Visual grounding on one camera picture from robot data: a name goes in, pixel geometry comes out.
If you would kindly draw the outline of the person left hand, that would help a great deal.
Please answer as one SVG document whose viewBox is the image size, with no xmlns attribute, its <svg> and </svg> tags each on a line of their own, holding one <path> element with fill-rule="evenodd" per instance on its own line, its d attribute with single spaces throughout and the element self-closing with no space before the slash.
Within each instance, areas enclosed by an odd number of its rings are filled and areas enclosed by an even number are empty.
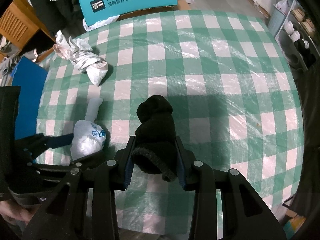
<svg viewBox="0 0 320 240">
<path fill-rule="evenodd" d="M 31 209 L 26 209 L 12 200 L 0 202 L 1 216 L 6 222 L 12 225 L 15 225 L 17 220 L 22 221 L 27 225 L 38 209 L 38 206 Z"/>
</svg>

